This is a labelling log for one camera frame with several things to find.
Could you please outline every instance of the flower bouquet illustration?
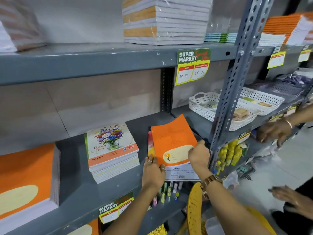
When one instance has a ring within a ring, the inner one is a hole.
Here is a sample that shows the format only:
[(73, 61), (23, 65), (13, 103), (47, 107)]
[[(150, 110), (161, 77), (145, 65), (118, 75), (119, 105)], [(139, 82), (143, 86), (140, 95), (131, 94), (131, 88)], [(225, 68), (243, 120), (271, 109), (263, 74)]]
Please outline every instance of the flower bouquet illustration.
[(95, 138), (108, 150), (115, 150), (119, 147), (119, 139), (123, 137), (123, 131), (119, 125), (104, 127), (95, 133)]

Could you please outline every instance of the orange notebook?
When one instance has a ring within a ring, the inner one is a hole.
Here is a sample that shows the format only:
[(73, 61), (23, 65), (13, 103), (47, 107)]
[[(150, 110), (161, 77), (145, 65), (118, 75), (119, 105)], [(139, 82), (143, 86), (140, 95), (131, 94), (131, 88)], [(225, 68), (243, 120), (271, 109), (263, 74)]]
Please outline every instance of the orange notebook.
[(58, 207), (59, 160), (60, 152), (54, 143), (0, 156), (3, 230), (13, 230)]
[(152, 126), (151, 131), (159, 165), (165, 165), (166, 181), (199, 180), (188, 160), (188, 152), (197, 140), (185, 117), (180, 115), (168, 124)]
[(101, 235), (101, 227), (98, 222), (98, 218), (88, 224), (85, 224), (84, 226), (81, 226), (68, 235)]

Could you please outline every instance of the yellow patterned packet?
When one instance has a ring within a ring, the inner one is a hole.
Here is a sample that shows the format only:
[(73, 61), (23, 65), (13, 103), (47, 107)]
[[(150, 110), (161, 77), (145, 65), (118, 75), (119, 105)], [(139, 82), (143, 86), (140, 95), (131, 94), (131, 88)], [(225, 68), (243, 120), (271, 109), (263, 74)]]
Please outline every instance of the yellow patterned packet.
[(161, 224), (157, 229), (153, 230), (147, 235), (166, 235), (167, 231), (164, 228), (164, 224)]

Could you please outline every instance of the bracelet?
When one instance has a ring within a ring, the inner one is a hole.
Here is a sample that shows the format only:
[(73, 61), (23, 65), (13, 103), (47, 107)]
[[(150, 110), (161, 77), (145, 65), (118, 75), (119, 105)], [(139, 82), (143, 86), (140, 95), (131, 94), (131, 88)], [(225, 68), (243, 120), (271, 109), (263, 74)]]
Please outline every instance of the bracelet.
[(289, 124), (289, 126), (291, 127), (291, 129), (293, 128), (293, 127), (292, 127), (292, 124), (291, 124), (288, 120), (284, 119), (284, 121), (286, 121), (286, 122)]

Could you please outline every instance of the forearm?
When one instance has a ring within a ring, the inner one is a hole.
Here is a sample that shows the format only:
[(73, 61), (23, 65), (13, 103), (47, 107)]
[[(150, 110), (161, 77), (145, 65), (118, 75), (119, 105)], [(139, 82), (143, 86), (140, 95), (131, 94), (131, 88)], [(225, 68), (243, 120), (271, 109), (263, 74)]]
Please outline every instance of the forearm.
[[(212, 175), (199, 172), (201, 181)], [(210, 183), (206, 192), (226, 235), (270, 235), (269, 231), (219, 182)]]
[(153, 189), (142, 188), (138, 196), (102, 235), (136, 235), (147, 209), (156, 195)]
[(309, 105), (286, 117), (292, 126), (313, 121), (313, 105)]

